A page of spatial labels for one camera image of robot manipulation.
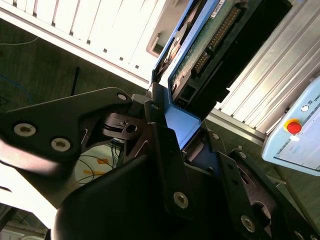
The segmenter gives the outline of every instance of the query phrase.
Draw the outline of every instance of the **screw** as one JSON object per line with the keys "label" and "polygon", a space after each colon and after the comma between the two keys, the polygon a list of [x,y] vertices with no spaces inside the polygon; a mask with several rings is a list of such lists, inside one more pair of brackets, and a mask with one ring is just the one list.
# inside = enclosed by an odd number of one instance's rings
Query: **screw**
{"label": "screw", "polygon": [[239,152],[239,155],[240,155],[240,157],[242,157],[243,159],[246,159],[246,158],[247,158],[247,156],[246,156],[242,151]]}
{"label": "screw", "polygon": [[316,238],[314,235],[310,236],[311,240],[318,240],[318,238]]}
{"label": "screw", "polygon": [[214,139],[216,139],[216,140],[219,140],[219,138],[220,138],[220,137],[219,137],[216,133],[214,133],[214,132],[212,133],[212,137],[213,137]]}
{"label": "screw", "polygon": [[71,144],[67,139],[58,137],[52,140],[51,147],[58,152],[65,152],[70,149]]}
{"label": "screw", "polygon": [[241,216],[241,222],[242,225],[250,232],[250,233],[254,233],[256,230],[255,224],[252,222],[252,220],[246,216],[246,215],[242,215]]}
{"label": "screw", "polygon": [[296,237],[297,237],[299,240],[304,240],[304,237],[301,235],[300,232],[294,231],[294,234],[296,235]]}
{"label": "screw", "polygon": [[155,110],[159,110],[159,107],[155,104],[151,104],[151,107],[153,107]]}
{"label": "screw", "polygon": [[180,191],[176,191],[173,194],[173,200],[174,200],[175,204],[177,204],[178,207],[180,207],[182,209],[186,209],[189,206],[189,200],[188,200],[187,196]]}
{"label": "screw", "polygon": [[301,112],[305,113],[309,110],[309,106],[308,105],[304,105],[301,107]]}
{"label": "screw", "polygon": [[121,100],[127,100],[127,97],[121,93],[118,93],[118,98],[120,98]]}
{"label": "screw", "polygon": [[36,133],[36,128],[29,123],[19,123],[14,126],[13,131],[21,137],[30,137]]}

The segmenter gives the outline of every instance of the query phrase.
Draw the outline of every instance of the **white label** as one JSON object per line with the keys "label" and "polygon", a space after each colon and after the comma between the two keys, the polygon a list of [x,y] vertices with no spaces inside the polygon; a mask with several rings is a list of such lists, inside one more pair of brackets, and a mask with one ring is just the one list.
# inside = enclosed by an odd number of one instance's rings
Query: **white label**
{"label": "white label", "polygon": [[220,11],[222,5],[225,3],[225,0],[220,0],[220,2],[218,3],[218,5],[215,7],[215,9],[213,10],[212,14],[211,14],[211,18],[215,18],[218,14],[218,12]]}

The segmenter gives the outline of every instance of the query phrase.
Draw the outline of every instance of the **black mounting hole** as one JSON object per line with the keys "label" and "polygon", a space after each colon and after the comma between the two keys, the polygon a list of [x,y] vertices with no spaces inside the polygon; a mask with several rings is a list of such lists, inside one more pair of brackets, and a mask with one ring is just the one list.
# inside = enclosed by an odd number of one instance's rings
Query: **black mounting hole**
{"label": "black mounting hole", "polygon": [[232,179],[232,182],[234,183],[234,185],[238,185],[239,184],[238,181],[234,180],[234,179]]}
{"label": "black mounting hole", "polygon": [[254,204],[252,204],[252,210],[256,219],[263,228],[270,225],[270,212],[262,202],[256,201]]}
{"label": "black mounting hole", "polygon": [[128,134],[132,134],[135,131],[137,131],[137,126],[136,125],[129,125],[125,130]]}
{"label": "black mounting hole", "polygon": [[57,141],[57,142],[55,143],[55,145],[56,145],[57,147],[60,147],[60,148],[66,147],[66,144],[65,144],[63,141]]}
{"label": "black mounting hole", "polygon": [[177,199],[179,200],[180,203],[182,203],[182,204],[185,203],[185,199],[183,196],[178,196]]}
{"label": "black mounting hole", "polygon": [[31,132],[31,129],[30,129],[30,127],[22,126],[22,127],[20,127],[20,131],[21,131],[22,133],[30,133],[30,132]]}

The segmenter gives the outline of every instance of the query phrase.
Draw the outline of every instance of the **circuit board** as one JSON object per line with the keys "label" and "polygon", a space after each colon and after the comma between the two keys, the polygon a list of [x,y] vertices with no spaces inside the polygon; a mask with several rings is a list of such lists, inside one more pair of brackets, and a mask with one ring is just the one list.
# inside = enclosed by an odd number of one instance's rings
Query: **circuit board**
{"label": "circuit board", "polygon": [[180,79],[186,76],[189,71],[193,68],[198,73],[201,71],[201,68],[209,58],[206,49],[214,51],[217,48],[229,27],[241,12],[241,9],[237,7],[239,2],[239,0],[220,0],[173,75],[171,79],[172,93],[180,85]]}

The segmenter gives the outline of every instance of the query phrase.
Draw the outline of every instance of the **blue plastic part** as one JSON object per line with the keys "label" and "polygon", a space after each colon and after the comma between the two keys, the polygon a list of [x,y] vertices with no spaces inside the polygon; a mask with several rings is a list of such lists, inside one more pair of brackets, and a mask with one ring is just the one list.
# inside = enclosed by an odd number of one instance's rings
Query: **blue plastic part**
{"label": "blue plastic part", "polygon": [[[302,111],[303,106],[308,106],[306,112]],[[279,150],[286,144],[292,134],[285,131],[284,125],[290,119],[298,119],[301,124],[309,117],[309,115],[320,106],[320,77],[316,78],[302,93],[298,100],[294,103],[292,108],[287,112],[285,117],[279,122],[277,127],[273,130],[270,137],[267,139],[264,148],[262,150],[262,158],[270,163],[281,165],[287,168],[291,168],[300,172],[311,174],[314,176],[320,176],[320,171],[313,170],[311,168],[294,164],[289,161],[281,160],[277,158]],[[320,121],[314,123],[317,127],[315,131],[320,129]]]}
{"label": "blue plastic part", "polygon": [[[188,9],[191,7],[193,0],[191,0],[184,11],[179,23],[177,24],[176,28],[174,29],[171,37],[169,38],[167,44],[165,45],[161,55],[159,56],[159,60],[157,65],[160,64],[164,53],[168,48],[170,48],[170,43],[172,42],[176,32],[178,31],[180,25],[183,23],[183,20],[188,12]],[[193,42],[197,38],[199,32],[211,16],[213,10],[215,9],[218,0],[208,0],[204,5],[201,13],[199,14],[197,20],[195,21],[194,25],[192,26],[188,36],[185,38],[181,48],[179,49],[177,55],[175,56],[173,62],[170,64],[166,73],[162,76],[160,80],[160,84],[163,85],[164,88],[164,114],[167,125],[169,128],[175,131],[178,143],[180,148],[182,149],[187,142],[192,138],[192,136],[196,133],[196,131],[201,126],[201,119],[197,116],[188,113],[187,111],[181,109],[178,106],[175,106],[172,101],[172,94],[171,94],[171,78],[174,73],[177,71],[179,65],[181,64],[182,60],[186,56],[188,50],[192,46]]]}

